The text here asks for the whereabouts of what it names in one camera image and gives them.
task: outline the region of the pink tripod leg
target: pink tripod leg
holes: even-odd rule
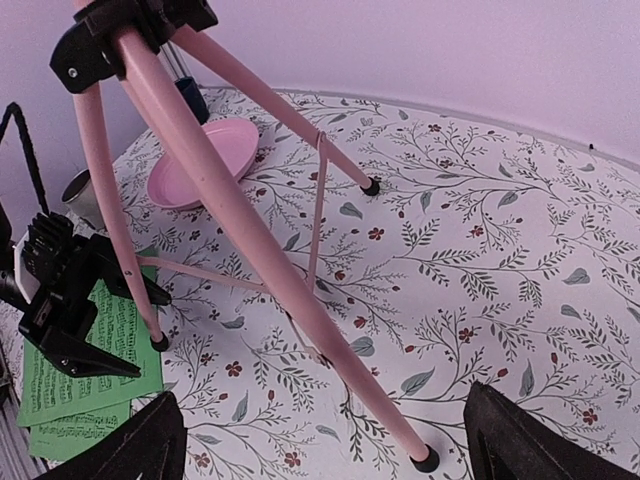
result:
[[[409,455],[419,461],[429,457],[428,447],[351,350],[251,207],[160,61],[132,28],[116,34],[114,45],[124,61],[127,81],[143,108],[153,117],[157,133],[171,144],[171,150],[196,185],[205,207],[271,294]]]
[[[316,147],[318,129],[206,33],[196,33],[191,27],[184,26],[178,29],[171,41],[244,92],[309,145]],[[371,188],[371,179],[332,142],[327,140],[326,143],[329,160],[363,189]]]
[[[120,268],[124,272],[124,278],[140,315],[149,329],[151,340],[160,343],[164,336],[160,330],[156,312],[149,302],[127,222],[122,213],[116,177],[111,164],[100,86],[93,85],[83,93],[74,95],[73,103],[78,117],[82,146],[91,173],[91,182]]]

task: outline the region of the lavender wall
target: lavender wall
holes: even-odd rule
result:
[[[72,25],[70,5],[70,1],[57,0],[0,2],[0,109],[4,112],[12,101],[24,109],[49,203],[59,211],[67,181],[86,168],[71,96],[48,66],[56,42]],[[103,98],[115,155],[145,127],[113,79],[104,83]],[[15,127],[5,137],[0,145],[0,201],[14,225],[16,238],[37,213],[38,204]]]
[[[211,5],[210,34],[273,86],[460,110],[640,163],[637,0]]]

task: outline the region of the pink tripod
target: pink tripod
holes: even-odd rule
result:
[[[74,0],[74,3],[76,8],[82,9],[92,2]],[[268,292],[330,361],[348,387],[408,452],[416,468],[424,472],[433,471],[438,463],[437,453],[420,440],[389,400],[369,370],[351,350],[312,291],[315,283],[327,158],[368,195],[378,193],[377,181],[368,178],[328,141],[322,132],[209,36],[197,33],[189,25],[183,25],[175,31],[171,41],[236,86],[306,142],[318,148],[321,164],[309,277],[305,283],[234,181],[220,155],[207,139],[164,67],[145,41],[139,26],[122,26],[111,35],[110,46],[126,70],[125,75],[120,75],[125,91],[164,148],[180,161],[197,186],[204,206],[263,281],[263,284],[241,282],[158,258],[145,259],[143,262],[136,257],[113,173],[100,87],[97,83],[93,84],[73,97],[82,144],[107,230],[127,285],[151,333],[152,343],[156,346],[164,345],[165,349],[168,346],[142,281],[139,268],[142,263]]]

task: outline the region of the black bracket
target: black bracket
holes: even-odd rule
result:
[[[62,36],[49,63],[71,93],[113,75],[125,78],[112,44],[113,34],[123,27],[136,28],[157,54],[184,25],[201,31],[218,24],[206,0],[96,0],[73,18],[76,24]]]

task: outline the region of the pink dish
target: pink dish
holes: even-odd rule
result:
[[[227,168],[239,181],[258,150],[258,129],[244,118],[226,118],[203,125]],[[162,208],[189,210],[202,205],[195,185],[177,160],[165,153],[147,180],[149,200]]]

